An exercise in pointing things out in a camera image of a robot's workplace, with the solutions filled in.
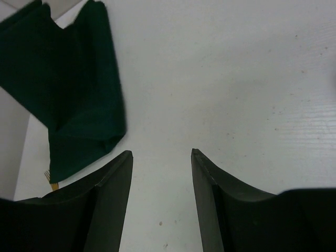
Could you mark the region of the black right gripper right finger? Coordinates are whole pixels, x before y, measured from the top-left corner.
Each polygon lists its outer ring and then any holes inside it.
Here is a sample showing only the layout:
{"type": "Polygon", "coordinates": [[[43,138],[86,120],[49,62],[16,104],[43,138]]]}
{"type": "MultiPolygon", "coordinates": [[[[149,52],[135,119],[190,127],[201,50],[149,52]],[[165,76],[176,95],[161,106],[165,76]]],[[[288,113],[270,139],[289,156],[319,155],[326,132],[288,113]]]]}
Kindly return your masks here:
{"type": "Polygon", "coordinates": [[[335,189],[271,194],[191,153],[203,251],[335,251],[335,189]]]}

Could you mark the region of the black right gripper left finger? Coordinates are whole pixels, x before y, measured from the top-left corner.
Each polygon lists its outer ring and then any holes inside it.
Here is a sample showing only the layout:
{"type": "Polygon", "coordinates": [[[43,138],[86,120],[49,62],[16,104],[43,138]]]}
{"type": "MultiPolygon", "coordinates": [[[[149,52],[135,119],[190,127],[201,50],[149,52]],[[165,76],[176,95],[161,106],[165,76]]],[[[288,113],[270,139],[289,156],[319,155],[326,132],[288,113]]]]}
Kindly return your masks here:
{"type": "Polygon", "coordinates": [[[1,251],[118,251],[132,179],[124,151],[44,197],[1,200],[1,251]]]}

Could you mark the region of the dark green cloth napkin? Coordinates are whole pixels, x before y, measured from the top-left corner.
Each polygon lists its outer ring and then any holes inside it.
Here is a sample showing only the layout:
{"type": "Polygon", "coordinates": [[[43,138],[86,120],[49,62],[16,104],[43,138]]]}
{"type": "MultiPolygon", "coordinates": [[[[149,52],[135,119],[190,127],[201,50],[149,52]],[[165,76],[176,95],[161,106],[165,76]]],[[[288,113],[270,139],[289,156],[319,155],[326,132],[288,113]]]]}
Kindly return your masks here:
{"type": "Polygon", "coordinates": [[[103,2],[86,2],[65,28],[41,1],[3,20],[1,87],[47,128],[52,183],[110,153],[126,134],[103,2]]]}

